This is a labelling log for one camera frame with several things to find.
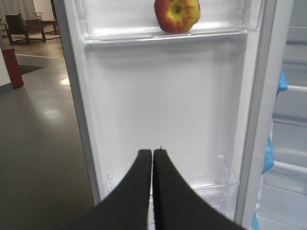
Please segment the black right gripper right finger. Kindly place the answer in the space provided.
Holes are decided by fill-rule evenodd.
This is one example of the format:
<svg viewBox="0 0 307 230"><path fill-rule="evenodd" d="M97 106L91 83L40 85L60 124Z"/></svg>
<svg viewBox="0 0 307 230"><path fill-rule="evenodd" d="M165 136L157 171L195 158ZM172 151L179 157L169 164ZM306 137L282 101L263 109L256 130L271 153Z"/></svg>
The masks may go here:
<svg viewBox="0 0 307 230"><path fill-rule="evenodd" d="M157 230L242 230L199 197L165 149L153 153L153 211Z"/></svg>

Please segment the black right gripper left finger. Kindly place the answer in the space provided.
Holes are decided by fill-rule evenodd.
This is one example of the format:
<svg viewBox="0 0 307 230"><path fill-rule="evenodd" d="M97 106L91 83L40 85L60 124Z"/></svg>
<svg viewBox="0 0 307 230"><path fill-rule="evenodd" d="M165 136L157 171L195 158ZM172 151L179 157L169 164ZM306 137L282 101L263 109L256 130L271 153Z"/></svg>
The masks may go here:
<svg viewBox="0 0 307 230"><path fill-rule="evenodd" d="M70 230L146 230L151 187L152 151L142 149L112 192Z"/></svg>

